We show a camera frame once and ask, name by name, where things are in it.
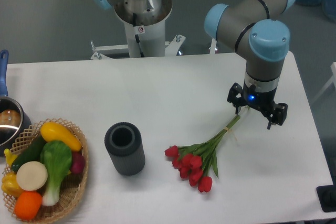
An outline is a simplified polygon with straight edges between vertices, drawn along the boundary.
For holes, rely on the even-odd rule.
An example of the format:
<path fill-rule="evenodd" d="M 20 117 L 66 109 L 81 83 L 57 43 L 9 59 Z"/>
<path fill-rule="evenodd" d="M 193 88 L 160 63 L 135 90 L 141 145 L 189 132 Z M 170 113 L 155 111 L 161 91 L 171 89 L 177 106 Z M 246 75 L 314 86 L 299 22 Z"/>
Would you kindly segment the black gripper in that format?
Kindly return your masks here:
<path fill-rule="evenodd" d="M 263 115 L 267 115 L 269 130 L 272 125 L 282 126 L 287 118 L 288 105 L 286 103 L 275 103 L 274 97 L 276 88 L 269 92 L 257 92 L 252 86 L 248 88 L 245 84 L 241 87 L 234 83 L 229 90 L 227 102 L 235 108 L 235 114 L 239 114 L 241 107 L 249 106 Z"/>

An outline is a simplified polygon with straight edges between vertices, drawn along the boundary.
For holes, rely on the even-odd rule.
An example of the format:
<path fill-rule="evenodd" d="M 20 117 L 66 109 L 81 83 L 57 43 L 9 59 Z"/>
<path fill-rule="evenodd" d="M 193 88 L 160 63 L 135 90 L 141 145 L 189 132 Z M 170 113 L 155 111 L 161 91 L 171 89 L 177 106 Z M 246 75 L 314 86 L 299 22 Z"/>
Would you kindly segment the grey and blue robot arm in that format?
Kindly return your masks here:
<path fill-rule="evenodd" d="M 114 9 L 123 21 L 132 58 L 165 56 L 165 21 L 172 0 L 94 0 L 102 9 Z M 279 77 L 289 50 L 290 32 L 277 16 L 295 0 L 243 0 L 230 7 L 217 4 L 207 13 L 206 33 L 246 60 L 244 84 L 234 84 L 228 102 L 236 110 L 249 106 L 282 125 L 288 106 L 276 103 Z"/>

